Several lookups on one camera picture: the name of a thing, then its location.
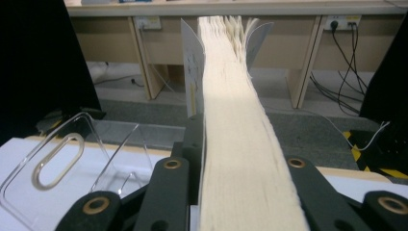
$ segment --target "white cable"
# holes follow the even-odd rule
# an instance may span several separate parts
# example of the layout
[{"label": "white cable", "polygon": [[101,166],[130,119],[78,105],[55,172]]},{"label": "white cable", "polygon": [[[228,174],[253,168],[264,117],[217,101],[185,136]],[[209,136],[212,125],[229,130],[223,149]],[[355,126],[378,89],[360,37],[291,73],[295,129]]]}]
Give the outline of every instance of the white cable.
[{"label": "white cable", "polygon": [[305,109],[286,110],[286,109],[276,109],[276,108],[271,108],[271,107],[265,107],[265,108],[269,108],[269,109],[273,109],[273,110],[277,110],[277,111],[285,111],[285,112],[293,112],[293,111],[299,110],[299,111],[302,111],[302,112],[305,112],[305,113],[313,114],[313,115],[316,115],[316,116],[321,116],[321,117],[325,118],[328,122],[330,122],[330,124],[331,124],[340,134],[342,134],[342,137],[344,137],[345,141],[348,143],[348,145],[349,145],[352,149],[357,150],[357,151],[364,151],[364,150],[366,150],[367,148],[369,148],[370,145],[372,144],[372,142],[374,141],[374,139],[377,137],[377,135],[378,135],[382,130],[384,130],[385,127],[387,127],[387,126],[390,124],[390,121],[387,121],[387,122],[383,121],[383,122],[381,123],[380,127],[378,128],[378,130],[377,130],[377,131],[374,133],[374,135],[372,136],[372,138],[371,138],[371,140],[369,141],[369,143],[368,143],[365,147],[363,147],[363,148],[358,148],[358,147],[354,146],[354,145],[347,139],[347,137],[346,137],[346,136],[343,134],[343,132],[336,126],[336,124],[333,123],[333,121],[331,121],[328,117],[326,117],[326,116],[324,116],[324,115],[320,115],[320,114],[317,114],[317,113],[314,113],[314,112],[311,112],[311,111],[308,111],[308,110],[305,110]]}]

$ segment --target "electrical outlet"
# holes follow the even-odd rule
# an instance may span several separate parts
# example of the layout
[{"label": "electrical outlet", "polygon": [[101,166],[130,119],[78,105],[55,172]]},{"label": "electrical outlet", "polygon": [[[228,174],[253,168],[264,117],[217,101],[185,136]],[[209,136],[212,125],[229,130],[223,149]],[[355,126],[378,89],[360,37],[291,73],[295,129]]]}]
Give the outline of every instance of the electrical outlet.
[{"label": "electrical outlet", "polygon": [[331,26],[330,24],[333,21],[337,21],[339,25],[337,26],[337,31],[339,30],[351,30],[351,24],[352,22],[356,23],[357,26],[360,23],[361,20],[361,15],[328,15],[326,24],[324,25],[324,30],[330,30],[331,31]]},{"label": "electrical outlet", "polygon": [[162,23],[158,16],[137,16],[135,17],[139,29],[143,30],[160,30]]}]

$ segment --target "desk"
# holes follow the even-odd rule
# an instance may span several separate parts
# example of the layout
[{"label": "desk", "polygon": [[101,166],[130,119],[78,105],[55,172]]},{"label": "desk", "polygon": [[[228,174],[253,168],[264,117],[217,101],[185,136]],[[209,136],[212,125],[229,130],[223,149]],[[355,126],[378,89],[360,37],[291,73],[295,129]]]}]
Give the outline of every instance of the desk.
[{"label": "desk", "polygon": [[[301,108],[313,69],[338,70],[346,65],[337,50],[331,33],[323,31],[329,14],[361,14],[360,39],[357,49],[358,69],[375,71],[382,61],[399,23],[408,8],[408,1],[383,0],[264,0],[264,1],[171,1],[156,0],[151,3],[85,5],[80,0],[65,0],[68,12],[87,60],[139,63],[144,77],[146,96],[155,98],[163,87],[152,66],[168,78],[168,67],[182,69],[183,52],[180,18],[196,28],[200,15],[256,16],[262,21],[273,21],[275,26],[267,36],[255,67],[288,69],[286,78],[294,108]],[[162,30],[135,29],[134,16],[160,16]],[[117,22],[126,30],[118,32],[108,26],[105,35],[92,28]],[[85,41],[104,39],[103,53]],[[350,32],[339,32],[338,41],[346,55],[351,54]]]}]

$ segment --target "black panel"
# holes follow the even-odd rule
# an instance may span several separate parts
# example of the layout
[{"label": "black panel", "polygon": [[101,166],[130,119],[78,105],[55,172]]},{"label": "black panel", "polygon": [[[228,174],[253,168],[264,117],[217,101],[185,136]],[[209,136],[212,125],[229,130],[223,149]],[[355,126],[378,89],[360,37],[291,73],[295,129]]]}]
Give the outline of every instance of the black panel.
[{"label": "black panel", "polygon": [[63,0],[6,0],[0,16],[0,144],[53,110],[100,110]]}]

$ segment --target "black cable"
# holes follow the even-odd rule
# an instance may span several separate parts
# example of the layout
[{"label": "black cable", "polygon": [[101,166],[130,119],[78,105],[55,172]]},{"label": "black cable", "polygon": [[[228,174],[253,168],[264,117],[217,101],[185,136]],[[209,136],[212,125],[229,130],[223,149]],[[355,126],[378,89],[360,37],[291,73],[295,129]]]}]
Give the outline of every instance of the black cable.
[{"label": "black cable", "polygon": [[133,77],[133,76],[138,76],[138,75],[134,74],[134,75],[123,76],[123,77],[119,77],[119,78],[115,78],[115,79],[108,79],[108,80],[104,80],[104,81],[101,81],[101,82],[97,82],[94,85],[100,85],[100,84],[107,83],[107,82],[119,81],[119,80],[130,78],[130,77]]},{"label": "black cable", "polygon": [[[364,87],[365,88],[367,88],[367,85],[366,85],[366,83],[364,83],[364,81],[363,81],[363,79],[361,79],[360,78],[360,75],[358,75],[357,73],[358,73],[358,70],[357,70],[357,63],[356,63],[356,49],[357,49],[357,43],[358,43],[358,26],[357,26],[357,23],[355,23],[355,22],[352,22],[351,23],[351,35],[352,35],[352,47],[353,47],[353,63],[354,63],[354,69],[355,69],[355,74],[356,74],[356,77],[357,77],[357,81],[358,81],[358,84],[359,84],[359,87],[360,87],[360,90],[361,90],[361,92],[364,94],[364,95],[366,95],[365,93],[364,93],[364,90],[363,90],[363,88],[362,88],[362,84],[364,85]],[[355,42],[354,42],[354,27],[355,27],[355,33],[356,33],[356,39],[355,39]]]},{"label": "black cable", "polygon": [[331,99],[334,102],[339,103],[340,105],[340,109],[342,110],[342,112],[344,112],[345,114],[349,115],[349,116],[356,116],[356,115],[352,115],[348,112],[346,112],[343,108],[346,108],[348,110],[350,110],[351,112],[355,113],[355,114],[359,114],[359,111],[353,107],[351,107],[350,105],[348,105],[347,103],[345,103],[343,100],[337,98],[335,95],[337,93],[335,93],[334,91],[328,90],[326,87],[324,87],[323,85],[321,85],[315,78],[315,76],[311,75],[311,80],[312,82],[315,84],[316,88],[323,94],[323,96]]},{"label": "black cable", "polygon": [[[312,73],[311,79],[312,79],[312,81],[314,81],[313,83],[314,83],[315,85],[318,85],[317,87],[323,88],[325,91],[330,92],[331,94],[335,94],[335,95],[338,94],[337,92],[334,92],[334,91],[328,89],[327,87],[323,86],[322,84],[320,84],[320,83],[318,82],[318,80],[316,79],[316,77],[314,76],[313,73]],[[348,95],[345,95],[345,94],[341,94],[341,96],[344,97],[344,98],[348,98],[348,99],[351,99],[351,100],[360,102],[360,103],[363,102],[362,99],[355,98],[355,97],[351,97],[351,96],[348,96]]]},{"label": "black cable", "polygon": [[[348,72],[345,73],[345,76],[342,75],[342,73],[340,72],[340,70],[337,71],[339,73],[340,78],[342,78],[343,80],[345,79],[345,77],[347,76]],[[351,88],[352,90],[356,91],[357,93],[363,94],[362,92],[360,92],[359,90],[357,90],[356,88],[354,88],[353,86],[350,85],[350,83],[348,83],[348,81],[345,81],[345,83],[348,85],[349,88]]]},{"label": "black cable", "polygon": [[132,79],[131,81],[132,81],[132,84],[134,84],[134,85],[136,85],[136,86],[138,86],[138,87],[141,87],[141,88],[144,87],[144,85],[138,84],[138,82],[136,82],[135,79]]}]

